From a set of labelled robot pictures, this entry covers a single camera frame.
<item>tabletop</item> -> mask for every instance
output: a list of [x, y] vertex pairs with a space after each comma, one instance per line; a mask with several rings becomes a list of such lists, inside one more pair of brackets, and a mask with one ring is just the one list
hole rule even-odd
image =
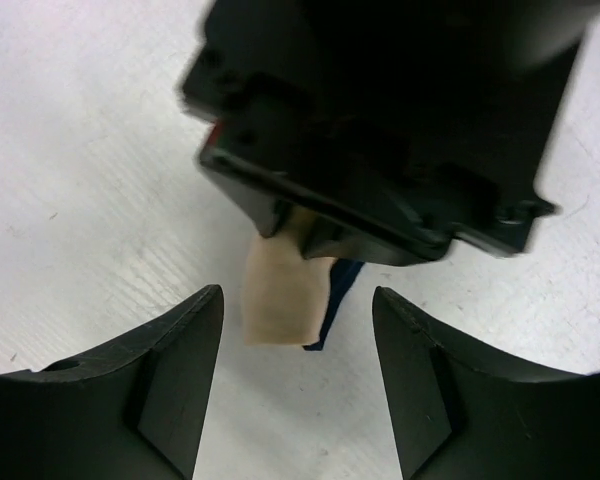
[[498, 348], [600, 370], [600, 22], [538, 179], [562, 207], [529, 252], [458, 244], [368, 266], [322, 353], [247, 348], [238, 309], [254, 230], [195, 168], [207, 125], [175, 86], [199, 0], [0, 0], [0, 373], [39, 370], [210, 283], [223, 338], [194, 478], [400, 478], [371, 325], [389, 286]]

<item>black mechanical part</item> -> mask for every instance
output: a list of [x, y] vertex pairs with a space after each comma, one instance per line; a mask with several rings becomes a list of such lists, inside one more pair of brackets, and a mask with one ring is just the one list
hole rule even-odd
[[600, 1], [492, 5], [216, 0], [182, 84], [216, 122], [202, 170], [264, 236], [318, 212], [306, 257], [523, 252], [555, 211], [533, 183]]
[[496, 350], [386, 288], [373, 324], [405, 479], [600, 478], [600, 373]]
[[0, 479], [190, 480], [223, 320], [208, 286], [41, 372], [0, 376]]

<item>scratched white surface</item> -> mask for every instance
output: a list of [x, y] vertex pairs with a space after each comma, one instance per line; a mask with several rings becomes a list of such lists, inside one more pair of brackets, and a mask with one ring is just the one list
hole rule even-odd
[[206, 126], [174, 85], [195, 0], [0, 0], [0, 372], [40, 369], [208, 283], [226, 320], [197, 480], [400, 478], [370, 322], [378, 284], [507, 351], [600, 369], [600, 23], [539, 189], [564, 208], [532, 252], [459, 245], [370, 267], [327, 351], [247, 349], [237, 293], [252, 229], [192, 166]]

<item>dark blue object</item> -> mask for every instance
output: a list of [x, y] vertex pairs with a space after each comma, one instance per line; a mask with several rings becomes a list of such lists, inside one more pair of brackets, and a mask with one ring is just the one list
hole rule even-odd
[[340, 303], [353, 286], [363, 265], [364, 262], [341, 258], [331, 268], [331, 293], [329, 295], [327, 313], [324, 317], [324, 322], [322, 322], [322, 328], [320, 328], [320, 340], [313, 345], [306, 345], [304, 347], [305, 350], [319, 352], [324, 348], [324, 343], [327, 340], [329, 330], [331, 330], [331, 325], [333, 325], [333, 321], [336, 318]]

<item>white table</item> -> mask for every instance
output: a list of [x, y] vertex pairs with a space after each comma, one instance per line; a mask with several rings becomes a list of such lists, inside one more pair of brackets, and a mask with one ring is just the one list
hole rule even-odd
[[373, 289], [522, 357], [600, 369], [600, 24], [581, 57], [542, 194], [562, 205], [529, 255], [458, 245], [366, 269], [327, 350], [241, 345], [247, 219], [192, 166], [206, 126], [174, 86], [195, 0], [0, 0], [0, 372], [40, 369], [208, 283], [226, 295], [195, 478], [398, 479], [370, 321]]

